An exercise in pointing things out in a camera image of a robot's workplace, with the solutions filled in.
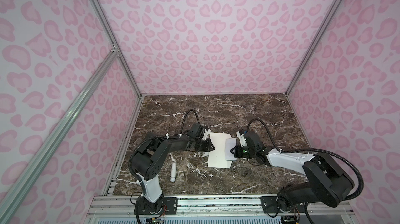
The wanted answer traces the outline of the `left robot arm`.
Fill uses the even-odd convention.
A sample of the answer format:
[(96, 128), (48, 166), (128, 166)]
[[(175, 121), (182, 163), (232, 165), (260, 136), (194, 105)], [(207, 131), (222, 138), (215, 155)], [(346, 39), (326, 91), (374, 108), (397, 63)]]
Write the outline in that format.
[(134, 213), (137, 216), (167, 212), (168, 204), (164, 202), (158, 176), (167, 156), (175, 151), (215, 150), (210, 133), (209, 127), (194, 123), (190, 130), (175, 136), (156, 135), (152, 132), (146, 135), (128, 159), (129, 172), (142, 188), (142, 195), (135, 202)]

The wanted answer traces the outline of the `cream white envelope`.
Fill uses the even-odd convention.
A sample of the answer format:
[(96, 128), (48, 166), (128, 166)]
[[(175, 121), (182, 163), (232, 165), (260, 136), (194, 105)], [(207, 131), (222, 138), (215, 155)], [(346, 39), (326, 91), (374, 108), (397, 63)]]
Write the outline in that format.
[(228, 133), (210, 133), (210, 140), (215, 149), (208, 153), (208, 167), (226, 169), (231, 167), (232, 161), (226, 160), (225, 154), (226, 140), (230, 138), (231, 135)]

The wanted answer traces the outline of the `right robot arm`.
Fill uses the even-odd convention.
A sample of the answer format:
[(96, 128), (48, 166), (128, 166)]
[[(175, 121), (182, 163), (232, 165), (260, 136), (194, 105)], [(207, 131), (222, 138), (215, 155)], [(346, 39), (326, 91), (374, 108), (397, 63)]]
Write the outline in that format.
[(324, 203), (337, 207), (350, 198), (355, 183), (326, 151), (285, 153), (265, 146), (253, 131), (239, 131), (238, 139), (225, 142), (226, 159), (255, 159), (259, 165), (280, 167), (300, 173), (307, 182), (283, 187), (277, 194), (275, 209), (289, 212), (301, 203)]

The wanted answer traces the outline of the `white glue stick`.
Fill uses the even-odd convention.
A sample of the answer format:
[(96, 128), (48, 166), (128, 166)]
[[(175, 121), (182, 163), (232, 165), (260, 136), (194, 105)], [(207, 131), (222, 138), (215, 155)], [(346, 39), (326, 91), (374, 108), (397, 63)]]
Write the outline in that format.
[(177, 163), (173, 162), (171, 165), (170, 182), (176, 181)]

